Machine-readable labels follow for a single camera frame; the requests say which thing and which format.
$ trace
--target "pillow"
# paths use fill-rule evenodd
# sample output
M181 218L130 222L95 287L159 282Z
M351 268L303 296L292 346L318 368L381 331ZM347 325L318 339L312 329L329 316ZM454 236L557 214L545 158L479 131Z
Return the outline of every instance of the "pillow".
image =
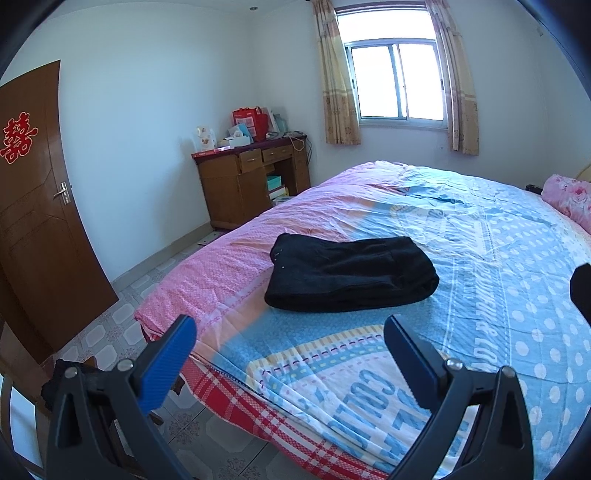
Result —
M591 183L552 175L544 183L542 199L591 234Z

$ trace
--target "wooden desk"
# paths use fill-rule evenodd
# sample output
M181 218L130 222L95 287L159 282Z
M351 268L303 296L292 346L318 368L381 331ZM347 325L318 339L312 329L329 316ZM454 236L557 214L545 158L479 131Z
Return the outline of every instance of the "wooden desk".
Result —
M278 138L207 157L194 155L212 227L233 230L270 209L267 174L279 175L292 196L309 189L306 148L298 140L294 145Z

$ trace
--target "blue gripper pad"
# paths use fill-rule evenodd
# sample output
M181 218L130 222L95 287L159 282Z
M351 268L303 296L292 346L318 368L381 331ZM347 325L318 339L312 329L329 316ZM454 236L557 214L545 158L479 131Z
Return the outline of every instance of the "blue gripper pad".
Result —
M447 378L441 355L430 343L404 329L394 316L384 324L384 342L419 406L438 410Z
M160 408L197 340L195 320L182 315L137 360L133 381L144 414Z

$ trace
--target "beige curtain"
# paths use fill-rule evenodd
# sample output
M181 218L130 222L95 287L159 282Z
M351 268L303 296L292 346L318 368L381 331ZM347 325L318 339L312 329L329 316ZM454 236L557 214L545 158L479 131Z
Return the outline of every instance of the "beige curtain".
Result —
M326 142L359 145L361 132L339 24L330 0L313 0L318 27Z
M478 106L464 42L446 0L426 0L437 31L441 63L448 83L447 113L453 151L479 153Z

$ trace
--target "silver bolt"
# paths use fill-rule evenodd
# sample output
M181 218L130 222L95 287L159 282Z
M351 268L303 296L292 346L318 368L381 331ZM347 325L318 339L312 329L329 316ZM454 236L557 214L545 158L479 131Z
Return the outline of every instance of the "silver bolt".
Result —
M76 375L78 375L78 369L76 367L70 367L64 373L64 377L66 378L74 378Z
M507 378L515 377L515 370L513 370L511 367L504 366L503 368L501 368L501 371L503 372L503 375L505 375Z
M461 370L462 368L464 368L464 364L458 360L457 358L450 358L447 362L445 362L445 364L447 365L448 368L450 368L451 370Z
M126 358L117 364L117 370L120 372L129 372L133 367L134 363L129 358Z

